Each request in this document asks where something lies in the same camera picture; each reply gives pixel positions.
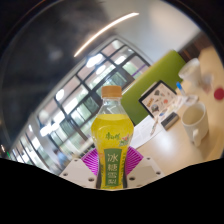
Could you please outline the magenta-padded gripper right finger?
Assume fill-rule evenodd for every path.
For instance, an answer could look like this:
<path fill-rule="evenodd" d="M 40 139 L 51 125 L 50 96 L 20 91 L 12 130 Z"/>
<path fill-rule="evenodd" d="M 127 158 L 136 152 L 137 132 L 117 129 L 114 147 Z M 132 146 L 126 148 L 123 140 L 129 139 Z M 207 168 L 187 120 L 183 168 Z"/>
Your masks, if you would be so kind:
<path fill-rule="evenodd" d="M 151 157 L 144 157 L 130 147 L 125 162 L 127 188 L 139 188 L 164 176 L 164 173 Z"/>

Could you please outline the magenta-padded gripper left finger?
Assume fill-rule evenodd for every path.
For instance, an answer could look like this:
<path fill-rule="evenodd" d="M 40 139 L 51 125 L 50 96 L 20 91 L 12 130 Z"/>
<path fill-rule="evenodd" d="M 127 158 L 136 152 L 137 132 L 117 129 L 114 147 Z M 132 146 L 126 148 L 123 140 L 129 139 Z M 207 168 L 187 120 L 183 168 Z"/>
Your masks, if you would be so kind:
<path fill-rule="evenodd" d="M 92 149 L 82 158 L 74 158 L 60 176 L 81 187 L 95 189 L 98 182 L 98 172 L 98 153 L 96 149 Z"/>

